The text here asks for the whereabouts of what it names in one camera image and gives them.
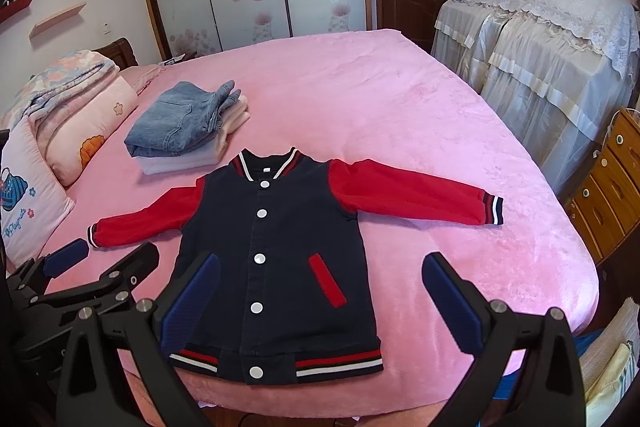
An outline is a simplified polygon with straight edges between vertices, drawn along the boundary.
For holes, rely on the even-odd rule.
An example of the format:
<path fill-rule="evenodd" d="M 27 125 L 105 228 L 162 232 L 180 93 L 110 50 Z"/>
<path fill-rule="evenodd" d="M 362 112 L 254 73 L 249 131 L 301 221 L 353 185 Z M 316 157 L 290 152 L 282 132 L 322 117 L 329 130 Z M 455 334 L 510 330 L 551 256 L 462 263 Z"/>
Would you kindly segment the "folded white garment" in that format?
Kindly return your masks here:
<path fill-rule="evenodd" d="M 220 163 L 224 152 L 224 145 L 221 150 L 216 149 L 214 141 L 207 142 L 193 152 L 175 157 L 136 157 L 134 160 L 142 172 L 147 176 L 153 174 L 190 170 L 201 167 L 216 166 Z"/>

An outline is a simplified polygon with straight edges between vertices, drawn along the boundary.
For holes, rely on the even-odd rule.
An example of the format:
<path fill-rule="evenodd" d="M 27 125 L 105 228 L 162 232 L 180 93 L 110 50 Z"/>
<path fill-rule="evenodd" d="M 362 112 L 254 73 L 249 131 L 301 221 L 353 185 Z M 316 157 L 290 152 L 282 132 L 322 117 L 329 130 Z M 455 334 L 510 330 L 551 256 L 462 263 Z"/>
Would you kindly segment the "folded floral quilt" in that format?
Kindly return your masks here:
<path fill-rule="evenodd" d="M 55 133 L 119 74 L 113 60 L 99 52 L 67 53 L 32 76 L 1 117 L 1 128 L 12 130 L 26 118 L 39 147 L 45 150 Z"/>

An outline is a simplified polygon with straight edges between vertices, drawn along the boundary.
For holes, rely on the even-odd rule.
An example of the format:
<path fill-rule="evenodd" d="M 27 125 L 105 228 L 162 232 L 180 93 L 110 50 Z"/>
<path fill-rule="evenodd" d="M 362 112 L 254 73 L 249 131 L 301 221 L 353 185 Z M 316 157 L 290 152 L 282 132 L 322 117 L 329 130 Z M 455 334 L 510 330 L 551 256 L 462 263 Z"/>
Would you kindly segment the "wooden drawer chest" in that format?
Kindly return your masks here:
<path fill-rule="evenodd" d="M 593 166 L 565 206 L 596 265 L 639 228 L 639 140 L 638 110 L 620 109 Z"/>

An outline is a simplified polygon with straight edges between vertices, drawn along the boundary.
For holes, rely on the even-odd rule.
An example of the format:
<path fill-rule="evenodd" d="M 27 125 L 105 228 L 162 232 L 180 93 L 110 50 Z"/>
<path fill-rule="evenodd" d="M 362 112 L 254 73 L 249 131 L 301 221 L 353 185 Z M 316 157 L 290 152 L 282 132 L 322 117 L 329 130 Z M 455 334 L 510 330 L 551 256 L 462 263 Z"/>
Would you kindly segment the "pink cartoon pillow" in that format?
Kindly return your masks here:
<path fill-rule="evenodd" d="M 117 76 L 75 113 L 68 111 L 72 102 L 55 109 L 37 131 L 37 144 L 58 182 L 73 185 L 137 105 L 136 91 Z"/>

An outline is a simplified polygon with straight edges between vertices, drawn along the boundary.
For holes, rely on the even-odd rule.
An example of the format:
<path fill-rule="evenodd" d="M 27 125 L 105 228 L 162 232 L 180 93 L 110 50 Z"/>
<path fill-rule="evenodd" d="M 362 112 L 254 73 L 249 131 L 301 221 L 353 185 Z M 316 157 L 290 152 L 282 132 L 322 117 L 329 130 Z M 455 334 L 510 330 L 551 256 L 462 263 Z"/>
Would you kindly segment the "dark wooden headboard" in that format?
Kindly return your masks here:
<path fill-rule="evenodd" d="M 112 60 L 120 70 L 139 65 L 134 49 L 126 38 L 119 38 L 102 48 L 94 49 L 94 52 Z"/>

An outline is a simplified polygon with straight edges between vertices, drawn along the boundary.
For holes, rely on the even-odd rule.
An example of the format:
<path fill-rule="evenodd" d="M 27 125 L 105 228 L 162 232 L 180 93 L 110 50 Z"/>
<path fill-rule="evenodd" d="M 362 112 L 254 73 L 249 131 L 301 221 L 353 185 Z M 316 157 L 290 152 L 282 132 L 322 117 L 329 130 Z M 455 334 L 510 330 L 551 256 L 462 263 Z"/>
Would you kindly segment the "white cartoon pillow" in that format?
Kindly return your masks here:
<path fill-rule="evenodd" d="M 2 150 L 1 237 L 11 265 L 38 257 L 74 206 L 22 119 Z"/>

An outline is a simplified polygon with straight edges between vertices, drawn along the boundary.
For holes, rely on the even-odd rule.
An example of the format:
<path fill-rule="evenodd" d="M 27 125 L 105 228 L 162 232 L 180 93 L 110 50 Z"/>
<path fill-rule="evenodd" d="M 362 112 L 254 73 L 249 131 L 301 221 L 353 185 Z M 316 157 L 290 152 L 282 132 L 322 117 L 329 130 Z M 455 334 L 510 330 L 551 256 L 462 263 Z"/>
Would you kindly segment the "pink wall shelf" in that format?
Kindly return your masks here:
<path fill-rule="evenodd" d="M 32 31 L 29 33 L 29 39 L 32 40 L 55 25 L 64 22 L 64 20 L 69 20 L 70 18 L 78 15 L 85 6 L 86 2 L 80 2 L 50 15 L 44 20 L 40 20 L 40 22 L 35 23 L 35 25 L 32 26 Z"/>

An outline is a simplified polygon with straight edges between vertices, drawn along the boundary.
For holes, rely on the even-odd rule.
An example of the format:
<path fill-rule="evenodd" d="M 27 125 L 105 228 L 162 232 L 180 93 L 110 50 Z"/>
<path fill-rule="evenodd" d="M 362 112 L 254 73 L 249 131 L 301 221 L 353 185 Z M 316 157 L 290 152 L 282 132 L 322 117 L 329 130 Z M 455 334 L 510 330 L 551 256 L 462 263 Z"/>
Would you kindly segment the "folded beige garment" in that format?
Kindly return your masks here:
<path fill-rule="evenodd" d="M 248 101 L 241 95 L 229 109 L 222 114 L 221 127 L 216 134 L 214 151 L 221 157 L 227 150 L 230 136 L 250 119 Z"/>

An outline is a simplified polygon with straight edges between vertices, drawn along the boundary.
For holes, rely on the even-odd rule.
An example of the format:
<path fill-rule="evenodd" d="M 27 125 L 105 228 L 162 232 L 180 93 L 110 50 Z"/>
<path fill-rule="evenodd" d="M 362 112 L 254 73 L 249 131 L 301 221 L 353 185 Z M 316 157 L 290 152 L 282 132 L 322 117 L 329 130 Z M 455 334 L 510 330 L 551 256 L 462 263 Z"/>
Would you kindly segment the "pink bed blanket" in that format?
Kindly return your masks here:
<path fill-rule="evenodd" d="M 513 310 L 562 309 L 570 328 L 591 322 L 599 283 L 582 239 L 525 148 L 453 72 L 394 30 L 271 40 L 167 67 L 141 94 L 149 106 L 179 81 L 206 91 L 233 81 L 250 120 L 229 153 L 382 164 L 484 188 L 504 200 L 501 227 L 365 215 L 361 232 L 381 373 L 318 385 L 257 387 L 187 373 L 196 399 L 287 417 L 349 417 L 446 399 L 470 365 L 428 297 L 423 258 L 439 251 L 487 298 Z"/>

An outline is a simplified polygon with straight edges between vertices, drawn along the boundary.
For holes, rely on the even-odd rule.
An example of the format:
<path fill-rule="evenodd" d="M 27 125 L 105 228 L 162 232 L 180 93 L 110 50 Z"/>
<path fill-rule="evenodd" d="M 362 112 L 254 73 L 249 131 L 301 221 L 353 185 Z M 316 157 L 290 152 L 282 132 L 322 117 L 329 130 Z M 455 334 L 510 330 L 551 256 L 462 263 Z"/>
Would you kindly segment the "folded blue jeans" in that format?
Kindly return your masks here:
<path fill-rule="evenodd" d="M 240 99 L 233 80 L 216 91 L 179 81 L 134 122 L 124 143 L 131 157 L 177 157 L 213 140 L 222 116 Z"/>

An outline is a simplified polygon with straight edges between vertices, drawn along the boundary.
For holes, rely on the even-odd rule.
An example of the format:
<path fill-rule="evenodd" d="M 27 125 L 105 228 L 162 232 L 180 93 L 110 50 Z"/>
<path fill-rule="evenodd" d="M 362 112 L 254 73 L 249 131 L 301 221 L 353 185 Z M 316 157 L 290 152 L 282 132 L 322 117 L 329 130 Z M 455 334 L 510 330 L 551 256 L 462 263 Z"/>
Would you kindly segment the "lace covered furniture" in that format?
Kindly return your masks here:
<path fill-rule="evenodd" d="M 560 194 L 638 77 L 627 0 L 448 0 L 432 54 L 503 121 Z"/>

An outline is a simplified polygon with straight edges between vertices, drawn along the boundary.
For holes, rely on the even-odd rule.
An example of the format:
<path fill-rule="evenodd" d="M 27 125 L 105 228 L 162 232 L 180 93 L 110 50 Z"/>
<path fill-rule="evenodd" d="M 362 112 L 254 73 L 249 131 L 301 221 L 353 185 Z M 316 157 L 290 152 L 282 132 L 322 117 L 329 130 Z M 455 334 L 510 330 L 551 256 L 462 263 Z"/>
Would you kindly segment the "red wall shelf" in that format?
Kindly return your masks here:
<path fill-rule="evenodd" d="M 6 0 L 0 8 L 0 23 L 14 17 L 17 13 L 26 10 L 31 4 L 32 0 Z"/>

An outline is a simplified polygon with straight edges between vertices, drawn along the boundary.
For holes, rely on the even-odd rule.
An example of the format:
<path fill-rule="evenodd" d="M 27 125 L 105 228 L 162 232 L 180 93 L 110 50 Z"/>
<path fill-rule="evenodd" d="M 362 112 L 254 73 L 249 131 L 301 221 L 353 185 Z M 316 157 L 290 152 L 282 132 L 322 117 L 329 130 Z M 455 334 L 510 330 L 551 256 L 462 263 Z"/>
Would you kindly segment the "navy red varsity jacket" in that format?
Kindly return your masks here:
<path fill-rule="evenodd" d="M 220 283 L 172 364 L 256 386 L 318 383 L 382 371 L 360 213 L 501 225 L 503 200 L 482 188 L 371 159 L 316 161 L 298 150 L 243 150 L 149 207 L 104 218 L 96 248 L 179 231 L 175 273 L 217 256 Z"/>

